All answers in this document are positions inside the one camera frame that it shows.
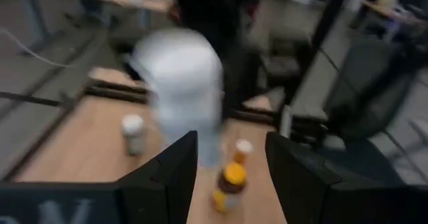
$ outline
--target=floor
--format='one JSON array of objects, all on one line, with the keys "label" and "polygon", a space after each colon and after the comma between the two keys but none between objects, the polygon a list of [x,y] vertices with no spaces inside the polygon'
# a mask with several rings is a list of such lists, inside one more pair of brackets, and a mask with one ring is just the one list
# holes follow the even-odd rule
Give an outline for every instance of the floor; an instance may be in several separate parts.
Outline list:
[{"label": "floor", "polygon": [[[56,31],[68,26],[63,14],[78,13],[79,8],[75,0],[41,0],[43,13],[47,20],[47,26],[51,31]],[[309,8],[296,3],[290,3],[288,0],[263,0],[259,9],[259,17],[255,22],[251,36],[261,46],[265,46],[268,41],[268,29],[270,31],[290,31],[290,29],[299,29],[308,35],[311,34],[322,12],[322,8]],[[25,9],[18,0],[0,0],[0,27],[6,28],[17,38],[24,43],[31,43],[34,37],[29,25],[28,18],[25,14]],[[351,45],[352,35],[350,35],[346,24],[352,17],[350,13],[344,12],[338,18],[333,30],[328,35],[323,44],[323,49],[332,58],[336,67],[340,67],[342,60],[345,58],[346,53]],[[129,22],[136,22],[137,17],[129,19]],[[154,15],[152,19],[152,26],[154,28],[161,28],[167,26],[169,23],[162,15]],[[141,31],[138,27],[134,29],[125,27],[118,29],[115,34],[117,35],[136,35],[135,31]],[[2,68],[7,67],[10,58],[14,58],[18,47],[9,41],[4,36],[0,37],[0,62]],[[2,79],[2,85],[14,84],[21,80],[31,78],[37,71],[37,67],[33,70],[17,70],[21,76],[14,76],[13,78]],[[327,59],[318,55],[315,64],[313,65],[307,80],[301,87],[297,98],[293,105],[293,111],[297,114],[311,114],[322,116],[322,105],[327,97],[327,94],[333,84],[337,72],[335,68],[327,61]],[[427,74],[421,74],[421,79],[428,82]],[[269,94],[269,98],[273,107],[278,105],[282,95],[282,91],[274,91]],[[397,148],[397,143],[405,148],[412,147],[420,143],[420,138],[409,127],[408,119],[422,118],[428,120],[428,110],[426,110],[426,103],[428,102],[428,89],[423,84],[416,84],[410,93],[408,101],[402,108],[401,113],[396,120],[388,128],[388,134],[378,134],[368,142],[373,150],[380,150],[387,153],[398,153],[398,158],[392,163],[393,168],[397,170],[401,178],[404,178],[408,183],[428,183],[427,177],[424,173],[428,173],[428,158],[424,158],[428,154],[428,147],[422,146],[417,152],[412,152],[411,158],[406,157],[403,151]],[[366,164],[366,169],[370,168],[370,162]]]}]

